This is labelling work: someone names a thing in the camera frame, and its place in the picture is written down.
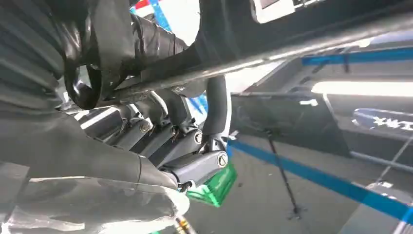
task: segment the black rubber cover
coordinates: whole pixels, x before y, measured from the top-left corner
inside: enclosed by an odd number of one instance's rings
[[[208,116],[205,120],[203,133],[205,135],[222,133],[225,129],[228,112],[225,77],[214,77],[208,80],[206,98]]]

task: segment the bolt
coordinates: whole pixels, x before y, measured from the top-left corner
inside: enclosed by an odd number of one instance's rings
[[[141,130],[141,132],[145,133],[147,131],[149,131],[150,129],[150,125],[148,122],[145,121],[145,123],[142,123],[141,126],[139,127],[139,129]]]
[[[221,153],[218,155],[218,166],[225,167],[228,164],[228,156],[226,153]]]
[[[174,92],[174,93],[179,93],[179,92],[181,92],[181,91],[184,91],[185,90],[185,86],[173,86],[172,88],[171,88],[171,90]]]
[[[197,143],[197,144],[202,143],[202,133],[201,132],[195,133],[195,143]]]

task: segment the blue stripe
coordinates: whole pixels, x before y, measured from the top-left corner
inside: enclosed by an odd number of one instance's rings
[[[263,151],[239,141],[230,141],[229,145],[234,149],[240,150],[260,160],[272,163],[277,166],[275,156],[270,152]],[[413,224],[413,216],[411,215],[413,213],[413,209],[411,209],[410,206],[404,203],[390,199],[386,196],[381,196],[375,192],[354,185],[349,181],[308,167],[293,160],[284,157],[280,158],[282,166],[286,171],[289,171],[290,173],[307,179],[313,183],[339,193],[354,201],[360,202],[373,209],[381,211],[389,216]]]
[[[203,114],[201,108],[199,108],[199,105],[198,105],[198,103],[196,102],[196,98],[189,98],[189,101],[191,102],[191,104],[193,105],[193,107],[195,107],[195,109],[196,109],[199,113]]]
[[[302,58],[304,66],[344,63],[365,63],[412,60],[413,48],[389,49],[380,51],[355,52],[349,54],[307,56]]]
[[[155,19],[158,22],[158,25],[164,28],[165,30],[172,32],[167,21],[167,18],[165,17],[164,12],[161,9],[161,6],[159,6],[158,0],[149,0],[149,3],[153,8],[153,14],[155,15]]]

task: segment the white surface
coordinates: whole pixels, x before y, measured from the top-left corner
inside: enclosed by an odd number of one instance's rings
[[[191,45],[199,29],[199,2],[197,0],[162,0],[159,2],[172,32]]]
[[[278,67],[283,60],[261,65],[254,68],[245,68],[237,72],[225,75],[228,90],[232,93],[240,93],[252,84],[261,80],[265,75]]]
[[[289,15],[295,11],[293,0],[279,0],[263,9],[260,0],[255,0],[257,21],[266,23],[271,20]]]

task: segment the bolt head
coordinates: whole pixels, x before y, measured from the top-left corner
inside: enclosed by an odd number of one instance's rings
[[[228,164],[228,156],[225,153],[218,155],[218,166],[225,167]]]
[[[141,130],[141,132],[145,133],[147,131],[149,131],[150,129],[150,125],[148,122],[145,121],[145,123],[142,123],[141,126],[139,127],[139,129]]]
[[[195,143],[197,143],[197,144],[202,143],[202,133],[201,132],[195,133]]]

